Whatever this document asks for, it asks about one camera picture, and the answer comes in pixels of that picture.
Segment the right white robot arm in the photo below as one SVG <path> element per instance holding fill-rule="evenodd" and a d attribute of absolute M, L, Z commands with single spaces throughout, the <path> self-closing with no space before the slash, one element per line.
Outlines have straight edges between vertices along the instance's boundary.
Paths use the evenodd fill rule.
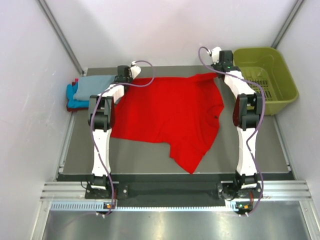
<path fill-rule="evenodd" d="M 253 89 L 258 85 L 246 80 L 234 65 L 233 52 L 215 47 L 211 50 L 212 67 L 235 97 L 232 122 L 238 133 L 238 164 L 233 183 L 222 185 L 221 195 L 245 198 L 260 188 L 256 166 L 256 138 L 265 113 L 265 97 Z"/>

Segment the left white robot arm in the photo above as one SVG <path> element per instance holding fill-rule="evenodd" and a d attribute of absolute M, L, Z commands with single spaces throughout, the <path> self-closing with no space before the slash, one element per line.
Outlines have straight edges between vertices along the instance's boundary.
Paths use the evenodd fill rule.
<path fill-rule="evenodd" d="M 96 194 L 98 198 L 110 198 L 114 187 L 108 174 L 111 173 L 109 162 L 110 137 L 115 124 L 115 103 L 124 96 L 125 85 L 135 77 L 127 65 L 117 67 L 117 75 L 107 88 L 107 92 L 93 94 L 89 98 L 88 124 L 93 142 L 92 178 L 89 180 L 87 191 Z"/>

